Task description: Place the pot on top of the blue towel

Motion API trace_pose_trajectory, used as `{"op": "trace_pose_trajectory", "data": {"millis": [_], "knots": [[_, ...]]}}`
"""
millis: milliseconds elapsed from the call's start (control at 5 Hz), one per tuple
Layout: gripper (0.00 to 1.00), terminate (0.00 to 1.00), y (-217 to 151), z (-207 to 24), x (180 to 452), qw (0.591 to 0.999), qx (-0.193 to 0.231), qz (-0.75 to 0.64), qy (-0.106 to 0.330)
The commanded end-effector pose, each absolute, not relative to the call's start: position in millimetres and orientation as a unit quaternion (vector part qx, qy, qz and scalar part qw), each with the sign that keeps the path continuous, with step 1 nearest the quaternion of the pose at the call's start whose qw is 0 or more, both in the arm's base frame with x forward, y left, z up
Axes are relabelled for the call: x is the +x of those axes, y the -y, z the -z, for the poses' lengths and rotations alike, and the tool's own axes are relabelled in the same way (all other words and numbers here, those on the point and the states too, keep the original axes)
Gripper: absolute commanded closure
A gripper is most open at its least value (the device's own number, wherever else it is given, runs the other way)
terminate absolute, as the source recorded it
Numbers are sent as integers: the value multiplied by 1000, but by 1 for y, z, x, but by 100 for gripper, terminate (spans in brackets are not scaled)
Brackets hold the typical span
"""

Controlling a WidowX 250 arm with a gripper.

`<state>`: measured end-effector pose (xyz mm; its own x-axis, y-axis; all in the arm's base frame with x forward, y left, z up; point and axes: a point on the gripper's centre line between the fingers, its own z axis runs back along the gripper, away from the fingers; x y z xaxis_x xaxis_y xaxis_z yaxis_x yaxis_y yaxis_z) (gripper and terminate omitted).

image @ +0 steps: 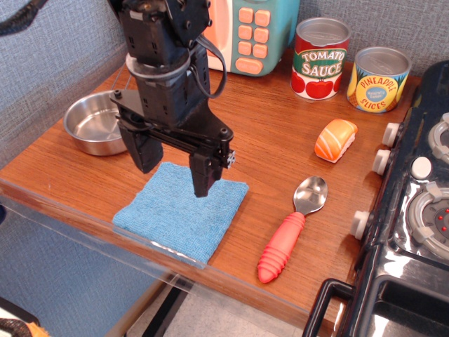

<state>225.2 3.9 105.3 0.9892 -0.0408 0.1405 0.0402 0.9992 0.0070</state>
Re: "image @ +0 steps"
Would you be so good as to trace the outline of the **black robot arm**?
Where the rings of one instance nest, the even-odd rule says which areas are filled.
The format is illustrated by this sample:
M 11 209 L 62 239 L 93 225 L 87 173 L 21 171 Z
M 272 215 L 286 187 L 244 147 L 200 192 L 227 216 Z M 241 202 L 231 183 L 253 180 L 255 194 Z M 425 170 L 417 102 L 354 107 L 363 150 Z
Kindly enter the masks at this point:
M 170 145 L 189 155 L 194 192 L 208 194 L 234 162 L 232 130 L 210 110 L 219 96 L 210 88 L 204 37 L 212 25 L 209 1 L 112 1 L 128 52 L 135 90 L 116 91 L 121 137 L 135 165 L 150 172 Z

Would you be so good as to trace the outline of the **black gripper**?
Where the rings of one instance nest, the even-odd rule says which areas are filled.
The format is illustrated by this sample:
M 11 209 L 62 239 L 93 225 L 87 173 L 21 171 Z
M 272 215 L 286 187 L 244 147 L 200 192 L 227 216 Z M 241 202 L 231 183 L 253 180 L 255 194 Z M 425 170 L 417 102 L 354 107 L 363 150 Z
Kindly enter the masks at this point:
M 149 173 L 169 145 L 189 154 L 194 194 L 207 197 L 222 169 L 235 161 L 232 130 L 209 107 L 207 69 L 188 69 L 170 79 L 136 77 L 135 90 L 112 91 L 118 126 L 137 168 Z

